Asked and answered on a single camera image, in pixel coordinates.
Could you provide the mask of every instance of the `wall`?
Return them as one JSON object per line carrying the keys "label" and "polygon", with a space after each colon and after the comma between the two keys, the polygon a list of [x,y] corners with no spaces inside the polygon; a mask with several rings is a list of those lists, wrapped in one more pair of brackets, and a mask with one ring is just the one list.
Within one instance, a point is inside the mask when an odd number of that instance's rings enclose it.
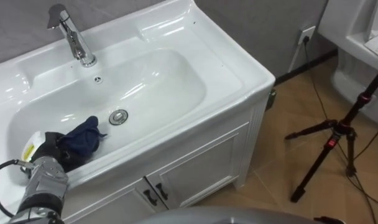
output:
{"label": "wall", "polygon": [[[163,0],[0,0],[0,63],[59,40],[59,30],[47,30],[48,8],[66,5],[79,30]],[[196,0],[212,20],[275,76],[287,72],[298,30],[317,24],[326,0]],[[310,57],[334,49],[320,36],[310,43]],[[300,54],[296,67],[303,65]]]}

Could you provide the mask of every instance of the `tripod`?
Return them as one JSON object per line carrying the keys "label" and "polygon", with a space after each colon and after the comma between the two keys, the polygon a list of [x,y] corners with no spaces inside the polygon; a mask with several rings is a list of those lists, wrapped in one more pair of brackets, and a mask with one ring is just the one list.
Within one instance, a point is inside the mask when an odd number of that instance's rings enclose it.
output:
{"label": "tripod", "polygon": [[351,127],[351,123],[358,114],[359,110],[371,101],[371,98],[374,92],[377,90],[377,88],[378,74],[373,79],[373,81],[371,81],[370,85],[366,88],[366,90],[364,90],[364,92],[362,92],[358,96],[356,103],[353,105],[351,110],[349,110],[348,114],[345,116],[344,119],[342,119],[341,121],[335,119],[327,119],[320,124],[317,124],[310,128],[306,128],[297,133],[289,134],[285,137],[286,140],[289,140],[295,139],[299,136],[305,136],[308,134],[316,133],[318,131],[326,130],[329,128],[333,130],[332,135],[329,137],[326,144],[323,146],[323,150],[316,159],[315,163],[311,166],[310,170],[303,178],[301,184],[295,189],[294,193],[292,194],[290,198],[292,202],[296,203],[302,197],[302,195],[305,193],[305,187],[307,186],[307,183],[311,180],[315,172],[318,170],[319,166],[322,164],[324,159],[326,159],[328,153],[337,145],[338,141],[341,139],[342,136],[346,136],[346,140],[348,142],[348,164],[346,166],[346,174],[349,177],[355,175],[356,168],[354,166],[354,143],[356,138],[356,132],[355,129]]}

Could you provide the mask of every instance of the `faucet spout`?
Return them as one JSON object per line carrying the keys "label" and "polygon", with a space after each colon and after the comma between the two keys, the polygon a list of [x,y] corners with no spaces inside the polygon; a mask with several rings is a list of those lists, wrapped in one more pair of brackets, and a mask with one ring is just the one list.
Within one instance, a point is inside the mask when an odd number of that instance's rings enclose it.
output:
{"label": "faucet spout", "polygon": [[66,7],[63,4],[55,4],[48,10],[48,13],[50,14],[50,19],[47,28],[60,28],[69,43],[71,53],[77,60],[80,60],[82,66],[88,68],[95,65],[97,62],[96,57],[92,54],[80,31],[74,25]]}

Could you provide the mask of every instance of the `sink basin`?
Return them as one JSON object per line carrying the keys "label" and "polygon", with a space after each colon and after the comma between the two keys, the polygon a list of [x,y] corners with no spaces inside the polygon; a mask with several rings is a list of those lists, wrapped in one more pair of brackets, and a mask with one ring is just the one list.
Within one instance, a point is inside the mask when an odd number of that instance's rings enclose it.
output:
{"label": "sink basin", "polygon": [[[0,64],[0,163],[20,158],[36,131],[66,134],[95,115],[108,135],[68,173],[74,188],[263,103],[275,80],[192,0],[164,1],[82,35],[98,58],[91,68],[66,40]],[[118,126],[109,123],[116,110],[128,112]],[[12,213],[26,181],[18,167],[0,172],[0,200]]]}
{"label": "sink basin", "polygon": [[[9,157],[19,158],[36,131],[66,134],[89,116],[97,116],[99,130],[108,136],[94,153],[95,160],[185,116],[205,93],[204,83],[185,58],[171,50],[155,50],[24,106],[8,128]],[[109,123],[116,110],[129,114],[119,126]],[[17,169],[10,170],[12,180],[21,179]]]}

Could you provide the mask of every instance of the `tripod leg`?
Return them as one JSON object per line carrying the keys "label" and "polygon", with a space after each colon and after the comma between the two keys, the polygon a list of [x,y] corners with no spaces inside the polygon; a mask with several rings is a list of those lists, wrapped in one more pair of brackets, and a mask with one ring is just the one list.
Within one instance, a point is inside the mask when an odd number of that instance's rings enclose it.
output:
{"label": "tripod leg", "polygon": [[305,187],[307,186],[308,182],[311,180],[315,172],[318,170],[319,166],[324,161],[324,159],[326,159],[328,153],[335,147],[339,139],[340,139],[340,136],[333,134],[327,140],[326,144],[323,146],[322,152],[316,159],[315,163],[313,163],[311,169],[303,178],[301,184],[295,189],[294,193],[292,194],[290,198],[291,202],[296,203],[302,197],[302,195],[305,193]]}
{"label": "tripod leg", "polygon": [[286,140],[295,139],[295,138],[298,138],[299,136],[304,136],[304,135],[312,134],[312,133],[315,133],[315,132],[318,132],[318,131],[326,130],[326,129],[333,127],[337,123],[338,122],[336,120],[326,120],[326,121],[324,121],[320,124],[317,124],[317,125],[312,126],[310,128],[306,128],[306,129],[299,131],[297,133],[291,133],[288,136],[286,136],[284,139],[286,139]]}
{"label": "tripod leg", "polygon": [[346,166],[346,175],[352,177],[356,173],[356,168],[354,165],[354,145],[356,139],[356,132],[353,128],[346,135],[346,140],[348,141],[348,165]]}

